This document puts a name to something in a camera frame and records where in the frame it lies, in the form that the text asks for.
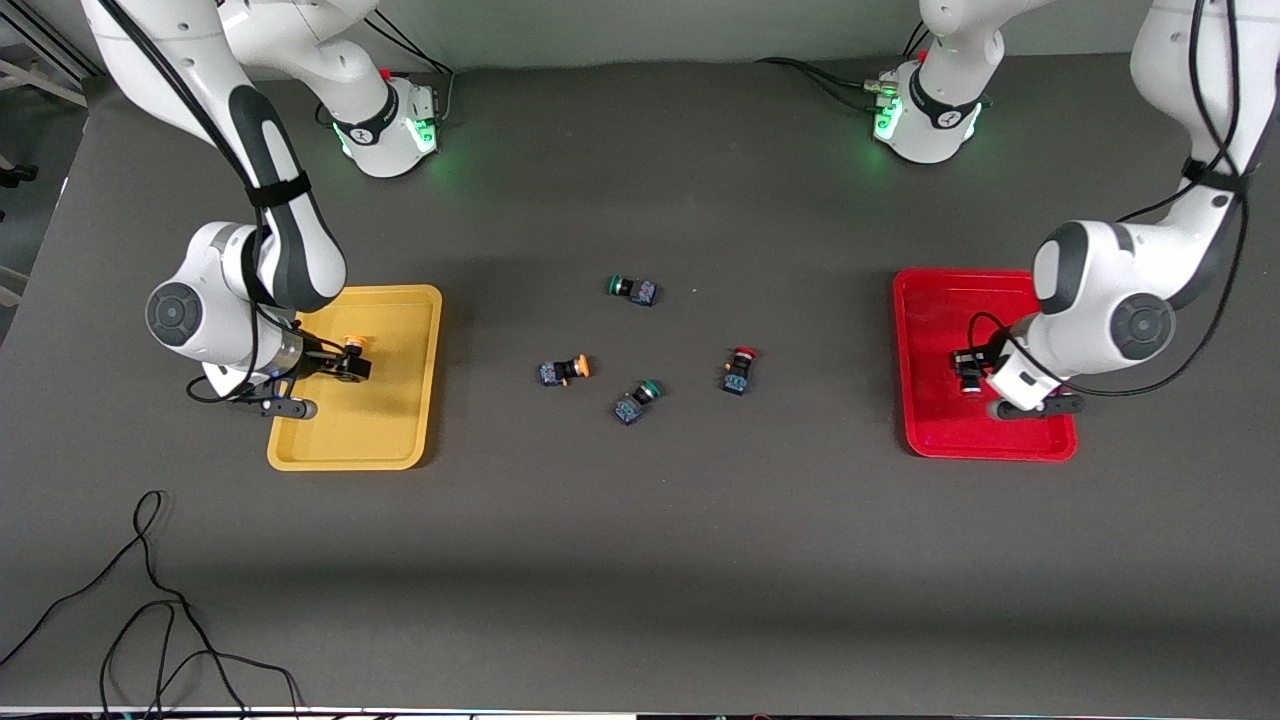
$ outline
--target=black cable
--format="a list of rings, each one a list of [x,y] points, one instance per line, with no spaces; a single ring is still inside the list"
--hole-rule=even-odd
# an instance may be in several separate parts
[[[111,666],[111,660],[115,659],[115,651],[119,650],[120,642],[124,641],[124,634],[129,632],[129,628],[132,628],[133,624],[137,623],[140,618],[146,615],[147,610],[151,610],[152,607],[164,607],[165,610],[169,611],[169,621],[165,628],[164,642],[160,646],[160,673],[157,673],[156,675],[156,688],[159,692],[160,679],[164,676],[164,661],[165,657],[169,655],[169,638],[173,630],[173,623],[174,620],[178,619],[178,612],[173,609],[174,605],[175,602],[172,600],[152,600],[151,602],[146,602],[142,605],[142,607],[138,607],[137,610],[133,611],[133,615],[131,615],[129,619],[124,623],[124,626],[120,628],[120,632],[115,634],[115,639],[111,641],[111,647],[108,648],[106,655],[102,657],[102,665],[97,670],[97,697],[99,702],[101,702],[102,706],[104,719],[111,716],[110,705],[106,702],[106,675],[108,670]],[[147,717],[147,715],[150,714],[151,708],[148,707],[143,717]]]
[[[1229,140],[1224,140],[1219,135],[1217,127],[1212,122],[1212,117],[1210,115],[1208,108],[1204,104],[1204,95],[1203,95],[1203,92],[1201,90],[1198,50],[1199,50],[1201,18],[1202,18],[1203,10],[1204,10],[1204,0],[1196,0],[1194,9],[1192,10],[1192,32],[1190,32],[1190,38],[1189,38],[1189,44],[1190,44],[1189,53],[1190,53],[1190,55],[1189,55],[1189,60],[1188,60],[1188,68],[1189,68],[1189,72],[1190,72],[1192,94],[1193,94],[1193,96],[1196,99],[1196,108],[1197,108],[1197,110],[1201,114],[1201,119],[1204,122],[1204,126],[1208,128],[1208,132],[1212,136],[1213,142],[1217,145],[1217,149],[1219,149],[1217,156],[1226,159],[1226,163],[1230,167],[1231,172],[1235,174],[1235,177],[1242,177],[1240,176],[1240,168],[1236,165],[1235,159],[1231,158],[1231,155],[1230,155],[1230,146],[1228,145]],[[1228,138],[1230,138],[1234,135],[1234,132],[1235,132],[1235,127],[1236,127],[1236,124],[1239,122],[1239,113],[1240,113],[1240,42],[1239,42],[1239,31],[1236,28],[1235,0],[1226,0],[1226,15],[1228,15],[1228,27],[1229,27],[1229,33],[1230,33],[1230,47],[1231,47],[1231,119],[1230,119],[1230,123],[1228,126],[1229,127],[1229,129],[1228,129]],[[1207,169],[1211,170],[1212,167],[1213,167],[1213,164],[1211,164]],[[1108,389],[1098,389],[1098,388],[1083,387],[1083,386],[1078,386],[1078,384],[1074,384],[1074,383],[1070,383],[1070,382],[1066,382],[1066,380],[1059,378],[1056,374],[1053,374],[1052,372],[1050,372],[1048,368],[1046,368],[1039,360],[1037,360],[1030,352],[1028,352],[1016,340],[1012,340],[1010,345],[1012,345],[1014,348],[1023,357],[1027,359],[1027,361],[1029,361],[1032,365],[1034,365],[1036,369],[1038,369],[1041,373],[1043,373],[1047,378],[1050,378],[1051,380],[1059,383],[1060,386],[1064,386],[1068,389],[1071,389],[1071,391],[1078,392],[1080,395],[1091,395],[1091,396],[1096,396],[1096,397],[1133,397],[1133,396],[1137,396],[1137,395],[1144,395],[1144,393],[1148,393],[1148,392],[1153,392],[1153,391],[1161,389],[1165,386],[1167,386],[1169,383],[1176,380],[1179,377],[1183,375],[1183,373],[1187,372],[1188,368],[1192,366],[1192,364],[1196,361],[1196,359],[1199,357],[1201,352],[1203,352],[1204,348],[1208,347],[1210,342],[1213,340],[1213,336],[1217,333],[1217,329],[1221,325],[1222,318],[1226,314],[1226,307],[1228,307],[1228,304],[1230,302],[1230,299],[1231,299],[1231,291],[1235,287],[1235,279],[1236,279],[1236,277],[1239,274],[1239,269],[1240,269],[1240,259],[1244,255],[1245,238],[1247,238],[1248,232],[1249,232],[1249,197],[1248,197],[1248,192],[1242,187],[1242,190],[1236,193],[1236,197],[1240,201],[1240,225],[1239,225],[1239,232],[1238,232],[1236,238],[1235,238],[1235,251],[1231,255],[1231,264],[1228,268],[1226,281],[1222,284],[1222,292],[1219,296],[1217,306],[1213,310],[1213,316],[1210,320],[1208,328],[1204,331],[1204,334],[1201,337],[1199,342],[1196,345],[1196,348],[1192,350],[1190,355],[1187,356],[1187,359],[1181,363],[1181,365],[1178,366],[1178,369],[1175,369],[1172,373],[1170,373],[1164,379],[1161,379],[1158,382],[1155,382],[1155,383],[1151,383],[1148,386],[1143,386],[1143,387],[1138,387],[1138,388],[1129,388],[1129,389],[1117,389],[1117,391],[1108,391]],[[970,354],[973,354],[974,350],[975,350],[974,348],[974,341],[973,341],[974,324],[977,323],[978,319],[983,319],[983,318],[986,318],[986,319],[991,320],[992,323],[995,323],[996,327],[1001,332],[1004,332],[1006,334],[1010,334],[1009,327],[1005,325],[1000,320],[1000,318],[996,318],[991,313],[977,313],[973,318],[969,319],[968,341],[969,341],[969,352]]]
[[[378,35],[385,37],[389,42],[392,42],[393,45],[398,46],[401,50],[408,53],[410,55],[413,55],[413,56],[419,58],[420,60],[424,60],[424,61],[429,63],[433,68],[435,68],[435,72],[444,73],[444,74],[453,74],[453,68],[445,65],[444,63],[442,63],[442,61],[436,60],[435,58],[431,58],[430,55],[428,55],[426,53],[424,53],[422,49],[419,47],[412,40],[410,40],[408,36],[404,35],[404,32],[401,31],[399,27],[396,23],[393,23],[392,20],[389,20],[387,18],[387,15],[383,14],[381,10],[376,10],[376,13],[378,13],[378,17],[381,18],[383,22],[385,22],[388,26],[390,26],[392,29],[397,35],[399,35],[401,37],[403,37],[404,40],[401,41],[399,38],[397,38],[396,36],[390,35],[385,29],[378,27],[378,24],[375,24],[374,20],[371,20],[369,18],[365,18],[365,24],[369,26],[369,27],[371,27],[371,28],[374,28],[374,32],[376,32]]]
[[[790,68],[795,68],[796,70],[800,72],[800,74],[803,74],[804,77],[809,78],[809,82],[812,82],[815,86],[818,86],[818,90],[822,90],[824,94],[827,94],[828,97],[831,97],[832,100],[835,100],[836,102],[840,102],[841,105],[844,105],[846,108],[852,108],[854,110],[859,110],[859,111],[869,111],[869,110],[874,110],[876,109],[870,104],[859,105],[858,102],[852,102],[847,97],[845,97],[845,96],[840,95],[838,92],[836,92],[835,88],[829,87],[823,81],[826,79],[827,82],[831,82],[831,83],[837,85],[840,87],[858,88],[858,90],[861,90],[861,87],[863,87],[861,83],[855,83],[852,81],[847,81],[847,79],[841,78],[838,76],[833,76],[833,74],[828,73],[827,70],[823,70],[822,68],[818,68],[815,65],[810,65],[809,63],[805,63],[805,61],[801,61],[801,60],[795,60],[792,58],[762,58],[762,59],[756,60],[756,63],[764,63],[764,64],[769,64],[769,65],[786,65],[786,67],[790,67]]]
[[[186,386],[186,388],[183,388],[184,392],[187,393],[187,397],[189,400],[200,402],[201,405],[220,405],[223,402],[227,402],[228,400],[234,400],[234,398],[242,397],[244,395],[244,389],[246,388],[244,388],[244,383],[242,382],[239,386],[237,386],[236,388],[233,388],[227,395],[216,395],[215,393],[214,397],[205,397],[204,395],[200,395],[200,393],[196,392],[196,386],[198,386],[200,383],[206,383],[206,382],[209,382],[209,375],[196,375],[195,378],[191,378],[189,380],[187,380],[187,386]]]
[[[906,51],[906,55],[910,56],[910,55],[915,54],[915,51],[920,47],[920,44],[924,42],[924,40],[927,37],[929,37],[928,31],[923,32],[920,35],[920,37],[916,38],[916,41],[911,44],[911,49]]]
[[[788,68],[795,68],[806,74],[815,74],[832,85],[838,85],[841,87],[851,87],[854,90],[863,88],[861,82],[845,79],[837,74],[832,74],[819,68],[818,65],[814,65],[812,63],[805,63],[804,60],[796,60],[795,58],[778,58],[778,56],[760,58],[759,60],[756,60],[756,63],[765,63],[769,65],[787,65]]]
[[[138,501],[137,507],[134,507],[134,510],[133,510],[134,516],[137,516],[137,512],[138,512],[138,510],[141,510],[142,503],[152,493],[155,493],[159,497],[159,492],[156,492],[156,491],[151,491],[151,492],[143,495],[142,500]],[[151,524],[155,523],[155,519],[156,519],[156,516],[155,516],[155,514],[152,514],[151,518],[147,519],[146,524],[142,525],[142,530],[140,533],[137,533],[133,539],[131,539],[128,543],[125,543],[125,546],[122,547],[115,553],[114,557],[111,557],[110,562],[108,562],[106,566],[102,568],[102,571],[99,573],[97,575],[95,575],[93,579],[90,580],[84,587],[82,587],[81,589],[78,589],[78,591],[76,591],[73,593],[64,594],[63,597],[55,600],[52,602],[52,605],[50,605],[49,609],[45,610],[44,615],[40,616],[40,620],[36,620],[36,624],[32,625],[29,630],[27,630],[27,634],[23,635],[23,638],[20,641],[18,641],[18,644],[13,646],[13,650],[10,650],[4,656],[4,659],[0,659],[0,667],[4,667],[10,660],[13,660],[13,656],[18,655],[18,651],[20,651],[23,648],[23,646],[26,646],[28,642],[31,642],[31,638],[36,637],[36,633],[38,633],[40,629],[45,626],[45,623],[49,620],[49,616],[52,615],[55,610],[58,610],[58,606],[60,606],[61,603],[64,603],[64,602],[67,602],[69,600],[76,600],[77,597],[84,594],[88,591],[91,591],[95,587],[97,587],[97,584],[101,583],[102,579],[106,578],[111,573],[111,570],[115,569],[115,565],[120,561],[122,557],[124,557],[124,553],[128,552],[128,551],[131,551],[131,550],[133,550],[133,546],[136,546],[140,542],[142,542],[142,534],[151,529]]]
[[[262,316],[262,319],[265,319],[268,323],[271,323],[273,325],[280,328],[280,331],[283,331],[283,332],[287,332],[287,333],[291,333],[291,334],[296,334],[296,336],[302,337],[302,338],[314,340],[314,341],[316,341],[316,342],[319,342],[321,345],[328,345],[329,347],[335,347],[340,352],[346,352],[346,350],[347,350],[342,345],[338,345],[337,342],[334,342],[332,340],[325,340],[325,338],[323,338],[323,337],[320,337],[320,336],[317,336],[315,333],[310,333],[310,332],[302,329],[298,325],[284,324],[284,322],[282,322],[280,319],[274,318],[274,316],[271,316],[270,313],[268,313],[266,310],[262,310],[261,305],[255,305],[255,309],[257,310],[257,314]]]
[[[333,123],[333,114],[329,115],[329,122],[326,123],[326,122],[324,122],[324,120],[320,119],[320,110],[326,110],[328,111],[328,109],[324,106],[324,102],[316,102],[316,109],[315,109],[315,113],[311,114],[311,119],[314,119],[316,122],[316,124],[320,126],[320,127],[323,127],[323,128],[330,128],[330,129],[333,129],[333,126],[330,124],[330,123]]]
[[[922,29],[924,29],[924,20],[915,23],[915,29],[911,31],[911,35],[906,38],[906,44],[902,45],[904,58],[911,54],[911,47],[916,44],[915,35]]]
[[[214,652],[209,650],[197,650],[191,655],[188,655],[187,657],[182,659],[182,662],[179,662],[177,667],[174,667],[173,673],[169,674],[169,678],[165,679],[163,685],[160,685],[160,692],[157,692],[156,698],[151,701],[152,705],[147,706],[147,712],[151,712],[151,707],[160,708],[159,705],[160,698],[169,689],[169,685],[172,685],[173,682],[178,679],[178,674],[182,673],[182,670],[187,666],[187,664],[189,664],[192,660],[196,660],[197,657],[205,657],[206,655],[214,655]],[[232,655],[229,652],[218,652],[216,655],[221,660],[230,660],[232,662],[250,665],[260,670],[270,670],[273,673],[279,673],[282,676],[284,676],[285,685],[289,688],[289,702],[293,705],[294,717],[297,717],[298,715],[298,707],[306,705],[306,701],[302,698],[302,688],[298,685],[297,678],[294,678],[293,673],[289,673],[284,667],[280,667],[279,665],[271,665],[270,662],[252,660],[250,657],[242,657],[239,655]]]
[[[148,505],[152,506],[150,509],[150,512],[146,512]],[[31,630],[28,630],[27,634],[18,642],[18,644],[15,644],[13,650],[10,650],[9,653],[5,655],[3,660],[0,660],[0,666],[8,664],[18,653],[18,651],[20,651],[40,632],[40,629],[45,625],[45,621],[49,620],[50,615],[52,615],[52,612],[61,603],[73,600],[96,587],[100,582],[102,582],[104,578],[106,578],[106,575],[111,573],[113,569],[115,569],[116,564],[119,564],[120,559],[128,551],[133,550],[134,546],[141,544],[143,565],[146,566],[147,571],[147,580],[151,583],[151,587],[168,594],[169,597],[163,600],[148,601],[142,606],[140,606],[137,610],[134,610],[133,614],[129,616],[129,619],[116,633],[115,638],[111,641],[111,644],[106,651],[106,655],[102,657],[102,664],[99,667],[97,689],[99,689],[99,700],[102,706],[102,719],[110,717],[110,703],[106,698],[106,679],[110,674],[110,667],[111,662],[115,659],[115,653],[119,650],[120,643],[124,641],[124,637],[128,634],[129,629],[132,629],[134,624],[138,623],[138,620],[141,620],[148,611],[156,607],[164,607],[168,611],[169,616],[165,624],[165,632],[160,644],[160,662],[156,673],[155,698],[151,701],[151,705],[147,706],[146,712],[142,715],[142,720],[150,720],[152,717],[159,719],[164,716],[165,691],[169,689],[169,685],[174,682],[178,674],[183,670],[183,667],[187,666],[187,664],[191,660],[206,655],[214,659],[214,664],[218,667],[223,688],[227,691],[227,694],[230,696],[230,698],[236,702],[237,707],[239,707],[242,712],[247,711],[247,705],[239,697],[239,693],[236,692],[234,685],[232,685],[230,678],[227,675],[227,669],[223,665],[224,660],[280,674],[288,685],[289,700],[293,703],[293,714],[294,716],[297,716],[298,707],[300,705],[305,705],[305,701],[302,698],[302,689],[298,685],[297,678],[294,678],[292,673],[289,673],[287,669],[279,665],[271,665],[269,662],[262,662],[260,660],[253,660],[250,657],[243,657],[239,655],[233,655],[229,652],[221,652],[216,650],[210,642],[209,634],[205,632],[204,625],[201,625],[200,621],[196,620],[193,614],[193,607],[187,596],[183,594],[180,591],[160,582],[160,578],[156,574],[155,569],[155,559],[151,555],[151,543],[148,539],[148,533],[151,532],[151,528],[155,525],[163,506],[164,506],[164,495],[160,491],[148,491],[143,493],[142,497],[138,498],[137,505],[134,505],[133,507],[133,518],[132,518],[132,525],[134,533],[133,538],[111,557],[111,560],[106,564],[102,571],[100,571],[92,580],[90,580],[88,584],[86,584],[83,588],[70,594],[67,594],[54,601],[52,605],[50,605],[49,609],[45,610],[44,615],[40,616],[40,619],[31,628]],[[169,674],[168,679],[165,679],[164,678],[165,664],[169,655],[170,641],[173,638],[173,626],[178,616],[178,609],[182,610],[183,616],[186,618],[191,628],[196,632],[196,634],[200,637],[200,642],[204,647],[202,650],[198,650],[188,655],[182,662],[178,664],[178,666],[173,670],[173,673]],[[151,714],[152,708],[155,708],[157,712],[155,716],[152,716]]]
[[[416,42],[413,42],[413,41],[412,41],[412,40],[410,38],[410,36],[404,35],[404,31],[402,31],[402,29],[399,28],[399,26],[397,26],[396,23],[393,23],[393,22],[392,22],[392,19],[387,17],[387,13],[384,13],[384,12],[381,12],[380,9],[376,9],[376,8],[375,8],[375,9],[374,9],[374,14],[375,14],[375,15],[378,15],[378,18],[379,18],[380,20],[383,20],[384,23],[387,23],[387,26],[388,26],[388,27],[390,27],[390,28],[392,28],[392,31],[394,31],[394,32],[396,32],[396,35],[401,36],[401,40],[403,40],[404,42],[407,42],[407,44],[410,45],[410,47],[412,47],[412,49],[413,49],[415,51],[417,51],[417,55],[419,55],[420,58],[422,58],[422,59],[424,59],[424,60],[426,60],[428,63],[431,63],[431,65],[434,65],[436,70],[440,70],[440,72],[444,72],[444,73],[448,73],[448,74],[451,74],[451,76],[453,74],[453,68],[451,68],[451,67],[445,65],[444,63],[442,63],[442,61],[436,60],[435,58],[431,58],[430,55],[428,55],[426,53],[424,53],[424,51],[422,51],[422,49],[421,49],[421,47],[419,47],[419,46],[417,46],[417,44],[416,44]]]

